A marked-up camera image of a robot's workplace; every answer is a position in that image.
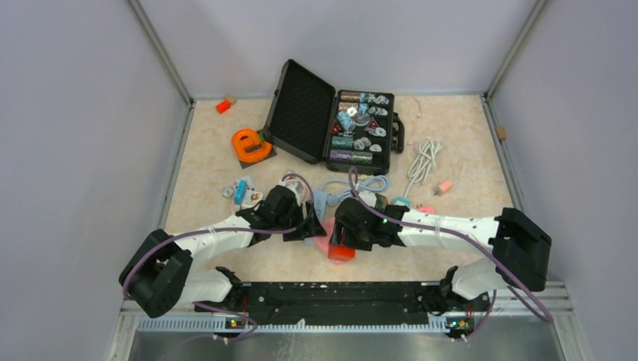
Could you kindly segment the red cube socket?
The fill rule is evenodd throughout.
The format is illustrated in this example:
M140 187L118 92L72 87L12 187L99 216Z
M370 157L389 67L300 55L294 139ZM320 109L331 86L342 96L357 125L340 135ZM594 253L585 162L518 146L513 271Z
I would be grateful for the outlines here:
M356 250L339 245L328 247L328 258L333 262L348 262L356 256Z

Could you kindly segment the pink triangular power strip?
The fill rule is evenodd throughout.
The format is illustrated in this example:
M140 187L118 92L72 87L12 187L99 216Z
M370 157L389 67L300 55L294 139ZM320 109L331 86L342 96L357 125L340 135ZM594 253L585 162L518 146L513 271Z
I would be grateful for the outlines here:
M315 246L319 251L321 251L324 255L328 255L330 240L333 236L334 231L335 218L330 218L321 223L324 230L327 232L325 236L316 236L311 238L306 238L304 243L307 245Z

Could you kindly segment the small blue plug adapter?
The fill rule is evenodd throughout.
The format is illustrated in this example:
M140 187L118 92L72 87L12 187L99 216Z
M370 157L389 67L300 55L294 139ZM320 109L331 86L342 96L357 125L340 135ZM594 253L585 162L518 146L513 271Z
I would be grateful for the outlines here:
M240 180L235 185L235 193L233 196L233 202L235 205L241 205L248 189L248 183L246 180Z

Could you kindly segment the teal power strip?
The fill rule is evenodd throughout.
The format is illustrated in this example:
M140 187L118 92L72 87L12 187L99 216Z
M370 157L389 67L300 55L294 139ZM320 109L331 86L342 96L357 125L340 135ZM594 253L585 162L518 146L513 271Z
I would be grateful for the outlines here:
M408 199L405 199L403 197L397 196L393 199L392 201L392 205L399 205L399 206L405 206L407 208L411 207L411 202Z

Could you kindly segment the small pink plug adapter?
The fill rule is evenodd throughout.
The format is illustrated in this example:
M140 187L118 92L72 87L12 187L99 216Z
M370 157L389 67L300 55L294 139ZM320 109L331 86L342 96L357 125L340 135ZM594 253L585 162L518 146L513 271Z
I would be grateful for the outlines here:
M446 194L452 188L453 182L452 180L445 180L441 182L435 189L435 196L442 196Z

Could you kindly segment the dark green cube socket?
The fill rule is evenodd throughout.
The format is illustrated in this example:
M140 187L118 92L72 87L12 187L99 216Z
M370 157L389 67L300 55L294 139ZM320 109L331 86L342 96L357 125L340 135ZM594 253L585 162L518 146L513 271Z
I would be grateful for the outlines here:
M375 209L377 209L378 211L383 211L388 205L388 200L387 197L380 194L380 193L376 193L375 194Z

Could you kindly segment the light blue power strip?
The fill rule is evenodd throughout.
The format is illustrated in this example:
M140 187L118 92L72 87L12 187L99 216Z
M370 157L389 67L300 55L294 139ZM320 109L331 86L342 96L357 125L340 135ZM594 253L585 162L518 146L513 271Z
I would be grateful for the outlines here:
M327 197L328 194L324 190L315 190L314 195L314 209L319 221L323 221L326 215L327 209Z

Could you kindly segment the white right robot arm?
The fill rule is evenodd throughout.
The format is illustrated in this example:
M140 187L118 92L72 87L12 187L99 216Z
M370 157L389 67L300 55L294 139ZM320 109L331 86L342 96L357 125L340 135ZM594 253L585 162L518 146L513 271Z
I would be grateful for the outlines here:
M551 237L526 214L504 208L493 217L449 217L387 205L378 211L356 198L335 212L337 241L355 250L380 247L440 247L476 252L482 258L455 266L442 280L441 299L460 310L489 290L515 287L526 293L545 289Z

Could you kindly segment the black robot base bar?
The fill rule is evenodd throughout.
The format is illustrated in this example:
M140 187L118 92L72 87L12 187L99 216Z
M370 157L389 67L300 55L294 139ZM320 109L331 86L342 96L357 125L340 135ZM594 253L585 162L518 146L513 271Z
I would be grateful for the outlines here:
M207 306L246 312L260 326L402 326L425 325L450 313L486 311L487 293L466 300L437 283L406 282L253 282L234 286L222 302Z

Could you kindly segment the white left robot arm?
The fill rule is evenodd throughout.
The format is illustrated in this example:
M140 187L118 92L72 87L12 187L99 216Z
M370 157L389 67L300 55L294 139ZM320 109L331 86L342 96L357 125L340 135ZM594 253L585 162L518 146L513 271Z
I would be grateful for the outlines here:
M252 247L273 235L285 241L325 236L312 199L281 181L255 206L241 209L211 226L170 235L164 229L148 234L122 270L123 295L151 318L176 305L213 302L224 311L238 307L241 290L229 272L200 270L200 265L231 250Z

